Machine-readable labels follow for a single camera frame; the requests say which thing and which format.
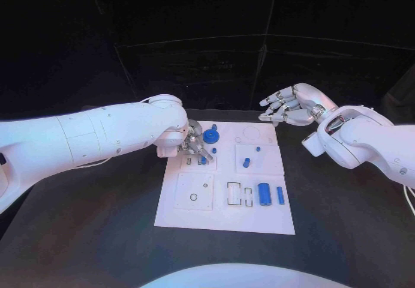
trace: black backdrop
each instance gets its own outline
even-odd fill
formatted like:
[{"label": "black backdrop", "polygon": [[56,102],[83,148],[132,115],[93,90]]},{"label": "black backdrop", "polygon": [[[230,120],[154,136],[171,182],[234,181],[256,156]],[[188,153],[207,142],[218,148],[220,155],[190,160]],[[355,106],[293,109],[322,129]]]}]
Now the black backdrop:
[{"label": "black backdrop", "polygon": [[257,109],[298,82],[378,107],[415,60],[410,1],[46,0],[2,12],[2,119],[157,93]]}]

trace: blue object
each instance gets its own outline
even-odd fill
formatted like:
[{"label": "blue object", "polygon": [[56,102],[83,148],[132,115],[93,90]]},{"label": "blue object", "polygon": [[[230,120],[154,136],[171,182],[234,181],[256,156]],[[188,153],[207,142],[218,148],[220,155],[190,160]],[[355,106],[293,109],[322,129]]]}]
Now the blue object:
[{"label": "blue object", "polygon": [[259,192],[259,204],[260,206],[270,205],[270,193],[269,193],[269,184],[259,183],[257,184],[257,192]]},{"label": "blue object", "polygon": [[282,188],[276,187],[276,193],[278,193],[278,201],[279,201],[279,205],[283,205],[283,194],[282,194]]},{"label": "blue object", "polygon": [[217,142],[218,140],[218,133],[217,133],[217,126],[216,124],[211,125],[211,129],[207,129],[204,132],[203,132],[203,141],[204,143],[207,144],[213,144]]},{"label": "blue object", "polygon": [[244,161],[243,161],[243,167],[247,168],[249,167],[249,162],[250,162],[250,159],[249,158],[244,158]]}]

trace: white platform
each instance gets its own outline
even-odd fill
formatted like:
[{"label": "white platform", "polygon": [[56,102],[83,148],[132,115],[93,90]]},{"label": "white platform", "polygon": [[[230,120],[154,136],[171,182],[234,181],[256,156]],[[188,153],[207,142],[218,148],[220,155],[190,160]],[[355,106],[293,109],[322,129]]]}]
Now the white platform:
[{"label": "white platform", "polygon": [[[293,235],[273,126],[200,121],[203,131],[211,124],[217,125],[220,135],[214,144],[204,144],[208,153],[211,148],[217,149],[216,154],[210,153],[213,161],[197,165],[197,156],[182,152],[168,158],[154,226]],[[244,158],[250,159],[247,168],[242,166]],[[240,205],[227,204],[229,182],[240,183]],[[270,206],[259,205],[257,184],[262,182],[269,184]],[[278,186],[283,205],[278,203]],[[244,188],[252,189],[252,206],[246,206]]]}]

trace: dark table surface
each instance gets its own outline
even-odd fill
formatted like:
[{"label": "dark table surface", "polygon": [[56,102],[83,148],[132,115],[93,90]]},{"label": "dark table surface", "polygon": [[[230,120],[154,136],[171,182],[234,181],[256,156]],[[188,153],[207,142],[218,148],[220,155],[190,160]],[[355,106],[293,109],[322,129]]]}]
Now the dark table surface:
[{"label": "dark table surface", "polygon": [[[257,122],[257,112],[187,110]],[[35,185],[0,242],[0,287],[136,287],[211,263],[256,263],[351,287],[415,287],[415,218],[401,186],[371,164],[341,168],[276,128],[295,236],[154,227],[167,159],[155,147]]]}]

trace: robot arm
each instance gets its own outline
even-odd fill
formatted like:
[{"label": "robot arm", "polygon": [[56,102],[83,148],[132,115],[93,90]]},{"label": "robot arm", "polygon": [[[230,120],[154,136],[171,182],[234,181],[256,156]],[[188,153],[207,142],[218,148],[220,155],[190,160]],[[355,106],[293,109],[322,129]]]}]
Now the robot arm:
[{"label": "robot arm", "polygon": [[324,93],[304,83],[273,93],[259,104],[270,104],[259,120],[270,121],[273,126],[279,122],[296,126],[318,123],[316,132],[302,140],[314,156],[327,152],[337,164],[348,169],[367,161],[389,179],[415,187],[415,125],[393,126],[363,106],[338,108]]},{"label": "robot arm", "polygon": [[158,157],[174,157],[180,148],[211,159],[191,125],[197,122],[187,122],[181,101],[171,95],[154,96],[148,103],[0,122],[0,213],[43,178],[151,144]]}]

